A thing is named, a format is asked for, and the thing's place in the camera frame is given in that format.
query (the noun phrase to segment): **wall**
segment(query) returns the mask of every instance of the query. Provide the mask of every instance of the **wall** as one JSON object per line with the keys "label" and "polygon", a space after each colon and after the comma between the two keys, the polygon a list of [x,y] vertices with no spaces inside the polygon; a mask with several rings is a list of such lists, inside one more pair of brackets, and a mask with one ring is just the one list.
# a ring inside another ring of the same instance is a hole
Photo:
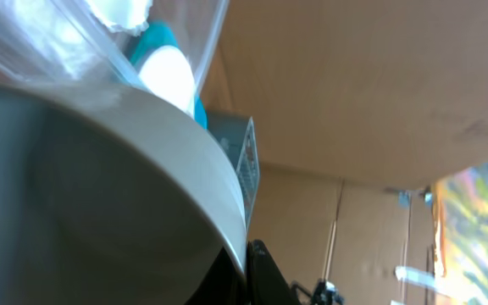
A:
{"label": "wall", "polygon": [[313,289],[323,276],[341,183],[269,166],[248,234],[262,240],[288,283]]}
{"label": "wall", "polygon": [[396,192],[268,165],[261,170],[248,239],[265,242],[288,283],[312,290],[329,263],[326,277],[347,304],[424,304],[423,288],[394,276],[397,265],[427,268],[433,228],[422,198],[403,207]]}
{"label": "wall", "polygon": [[208,68],[207,78],[201,90],[201,99],[205,108],[233,111],[224,60],[218,47],[216,47],[212,63]]}
{"label": "wall", "polygon": [[264,162],[416,189],[488,159],[488,1],[231,1],[219,45]]}

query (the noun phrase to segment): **cardboard box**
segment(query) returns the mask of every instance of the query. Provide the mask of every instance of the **cardboard box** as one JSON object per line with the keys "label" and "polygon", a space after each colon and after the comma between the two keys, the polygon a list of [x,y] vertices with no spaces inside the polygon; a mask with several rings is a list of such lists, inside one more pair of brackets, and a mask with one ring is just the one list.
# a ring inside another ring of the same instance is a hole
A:
{"label": "cardboard box", "polygon": [[[267,239],[286,278],[308,287],[330,248],[324,271],[349,304],[431,304],[392,274],[400,263],[432,270],[431,211],[383,190],[418,190],[488,160],[488,2],[235,0],[219,53],[226,109],[253,116],[264,164],[294,171],[264,176],[250,236]],[[340,202],[305,191],[328,179],[344,185]],[[272,213],[287,208],[280,199],[307,217]],[[283,235],[324,238],[328,225],[317,225],[328,221],[311,211],[338,203],[334,248],[333,236],[297,247],[308,241]],[[303,259],[313,267],[292,267]]]}

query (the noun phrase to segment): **small clear plastic box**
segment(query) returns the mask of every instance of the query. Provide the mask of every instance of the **small clear plastic box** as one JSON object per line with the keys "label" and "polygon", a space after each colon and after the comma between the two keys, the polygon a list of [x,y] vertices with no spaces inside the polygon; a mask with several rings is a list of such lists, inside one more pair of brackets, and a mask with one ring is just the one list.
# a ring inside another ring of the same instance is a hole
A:
{"label": "small clear plastic box", "polygon": [[[227,5],[228,0],[152,0],[147,20],[169,25],[191,65],[197,92]],[[85,0],[0,0],[0,81],[116,80],[143,87],[125,56],[132,39],[111,33]]]}

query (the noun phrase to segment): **white object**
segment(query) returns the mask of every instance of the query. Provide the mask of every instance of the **white object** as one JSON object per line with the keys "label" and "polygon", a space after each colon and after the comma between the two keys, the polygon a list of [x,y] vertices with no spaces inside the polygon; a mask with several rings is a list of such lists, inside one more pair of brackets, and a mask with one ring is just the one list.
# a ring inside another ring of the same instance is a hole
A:
{"label": "white object", "polygon": [[395,275],[400,281],[436,291],[459,301],[468,302],[471,299],[478,299],[481,304],[488,304],[487,298],[475,286],[454,283],[445,279],[436,279],[430,273],[406,266],[397,266]]}
{"label": "white object", "polygon": [[53,1],[3,0],[0,13],[11,33],[30,44],[65,79],[79,80],[101,62],[90,42],[69,22]]}
{"label": "white object", "polygon": [[152,0],[86,0],[91,12],[112,32],[138,36],[146,22]]}
{"label": "white object", "polygon": [[153,51],[142,64],[139,77],[153,94],[194,117],[195,79],[186,56],[177,47]]}

